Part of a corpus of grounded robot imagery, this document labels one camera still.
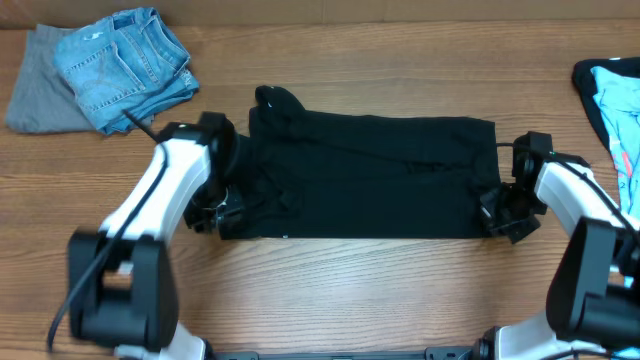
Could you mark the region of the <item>black polo shirt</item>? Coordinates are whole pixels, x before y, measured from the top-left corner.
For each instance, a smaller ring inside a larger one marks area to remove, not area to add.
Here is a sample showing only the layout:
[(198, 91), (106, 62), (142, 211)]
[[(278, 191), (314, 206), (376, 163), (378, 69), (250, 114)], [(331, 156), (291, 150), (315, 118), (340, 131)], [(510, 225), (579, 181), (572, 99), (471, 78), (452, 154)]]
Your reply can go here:
[(315, 112), (265, 85), (255, 98), (223, 239), (483, 235), (480, 198), (501, 183), (492, 122)]

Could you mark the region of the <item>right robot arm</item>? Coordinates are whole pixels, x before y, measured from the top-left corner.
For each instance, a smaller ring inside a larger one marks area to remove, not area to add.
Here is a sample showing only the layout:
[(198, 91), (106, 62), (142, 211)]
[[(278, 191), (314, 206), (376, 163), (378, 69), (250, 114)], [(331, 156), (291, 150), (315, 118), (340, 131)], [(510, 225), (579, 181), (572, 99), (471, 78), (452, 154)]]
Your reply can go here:
[(544, 312), (494, 327), (471, 359), (625, 359), (639, 346), (639, 223), (621, 212), (581, 157), (554, 151), (548, 134), (510, 143), (512, 184), (481, 198), (483, 225), (518, 242), (551, 210), (569, 237)]

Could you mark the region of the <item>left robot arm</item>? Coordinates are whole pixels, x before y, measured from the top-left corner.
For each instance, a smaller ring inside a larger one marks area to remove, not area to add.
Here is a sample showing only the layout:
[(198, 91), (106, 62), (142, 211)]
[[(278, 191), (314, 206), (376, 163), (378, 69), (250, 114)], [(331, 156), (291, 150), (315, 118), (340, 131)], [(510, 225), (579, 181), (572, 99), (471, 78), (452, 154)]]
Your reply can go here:
[(47, 341), (67, 317), (74, 338), (121, 359), (212, 359), (209, 342), (179, 321), (168, 247), (180, 222), (211, 232), (241, 220), (243, 200), (228, 179), (240, 137), (215, 112), (150, 136), (153, 158), (128, 198), (96, 232), (71, 236), (69, 291)]

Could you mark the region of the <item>black garment under blue shirt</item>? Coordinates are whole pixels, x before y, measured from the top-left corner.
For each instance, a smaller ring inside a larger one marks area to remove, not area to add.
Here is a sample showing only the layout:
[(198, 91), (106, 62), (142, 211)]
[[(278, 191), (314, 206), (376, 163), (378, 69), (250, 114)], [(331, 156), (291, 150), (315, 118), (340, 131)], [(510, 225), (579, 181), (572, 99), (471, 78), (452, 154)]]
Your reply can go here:
[(638, 78), (639, 58), (587, 59), (577, 62), (573, 68), (572, 82), (580, 96), (586, 116), (603, 146), (609, 149), (609, 135), (600, 109), (593, 100), (597, 93), (595, 77), (591, 73), (594, 67), (604, 67), (621, 76)]

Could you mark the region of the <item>light blue t-shirt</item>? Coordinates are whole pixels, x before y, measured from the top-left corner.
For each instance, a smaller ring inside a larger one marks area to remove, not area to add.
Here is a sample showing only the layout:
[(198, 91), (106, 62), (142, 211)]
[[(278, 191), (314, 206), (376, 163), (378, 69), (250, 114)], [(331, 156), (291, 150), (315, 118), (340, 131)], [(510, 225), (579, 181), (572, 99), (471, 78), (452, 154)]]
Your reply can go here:
[(591, 69), (596, 84), (592, 96), (602, 117), (607, 145), (618, 173), (621, 210), (639, 218), (639, 79), (604, 67)]

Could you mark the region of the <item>folded blue denim jeans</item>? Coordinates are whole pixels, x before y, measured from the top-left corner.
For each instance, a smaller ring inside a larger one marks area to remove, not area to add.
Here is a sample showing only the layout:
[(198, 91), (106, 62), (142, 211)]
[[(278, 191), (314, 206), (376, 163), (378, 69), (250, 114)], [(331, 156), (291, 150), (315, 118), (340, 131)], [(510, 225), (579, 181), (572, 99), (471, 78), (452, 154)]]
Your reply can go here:
[(76, 104), (105, 135), (127, 132), (128, 119), (154, 115), (199, 89), (191, 55), (152, 7), (123, 10), (64, 36), (53, 64)]

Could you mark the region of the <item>folded grey garment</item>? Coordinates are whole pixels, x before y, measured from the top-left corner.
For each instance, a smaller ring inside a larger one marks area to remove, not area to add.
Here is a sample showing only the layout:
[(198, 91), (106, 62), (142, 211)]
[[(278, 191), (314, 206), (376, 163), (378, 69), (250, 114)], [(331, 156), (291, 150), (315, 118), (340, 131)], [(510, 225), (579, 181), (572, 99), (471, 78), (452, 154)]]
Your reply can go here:
[(97, 131), (53, 64), (57, 43), (75, 30), (39, 25), (28, 33), (23, 63), (5, 117), (11, 129), (23, 133)]

